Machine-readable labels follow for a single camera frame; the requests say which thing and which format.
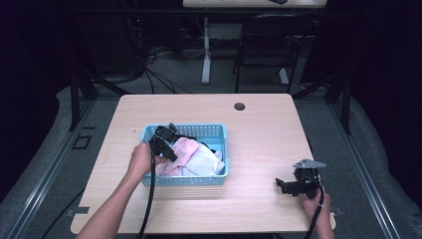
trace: forearm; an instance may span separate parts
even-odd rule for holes
[[[115,238],[136,180],[124,177],[113,194],[84,226],[78,238]]]
[[[334,239],[334,232],[331,229],[329,217],[327,220],[319,220],[316,223],[316,235],[318,239]]]

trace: white cloth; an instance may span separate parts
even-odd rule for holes
[[[221,160],[221,151],[213,153],[207,146],[198,143],[198,148],[190,157],[190,160],[179,167],[180,176],[210,176],[218,175],[224,168]]]

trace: table top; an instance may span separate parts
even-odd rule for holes
[[[270,0],[183,0],[188,8],[323,8],[326,0],[288,0],[278,4]]]
[[[237,111],[234,104],[245,105]],[[307,231],[298,197],[283,194],[275,178],[294,181],[293,164],[313,158],[294,102],[284,94],[137,95],[120,99],[72,231],[79,233],[124,176],[146,125],[223,123],[230,172],[223,185],[156,186],[145,233]],[[118,233],[138,233],[149,187],[135,189]]]

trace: human arm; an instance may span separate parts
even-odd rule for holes
[[[301,194],[302,203],[310,220],[313,219],[314,214],[316,213],[317,207],[319,206],[320,191],[318,190],[316,196],[313,199],[309,199],[306,195]],[[318,239],[333,239],[334,232],[331,229],[331,223],[329,220],[331,201],[329,195],[324,193],[323,198],[323,207],[319,213],[319,216],[316,220],[316,235]]]
[[[157,163],[167,159],[156,156]],[[151,170],[149,145],[141,143],[133,149],[127,172],[112,195],[87,222],[77,238],[115,238],[124,210],[142,177]]]

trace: pink cloth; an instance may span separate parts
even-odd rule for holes
[[[172,148],[177,159],[174,162],[169,160],[165,163],[158,164],[155,167],[155,173],[158,176],[177,176],[179,174],[179,166],[183,167],[186,165],[192,154],[198,148],[198,142],[194,139],[181,137]]]

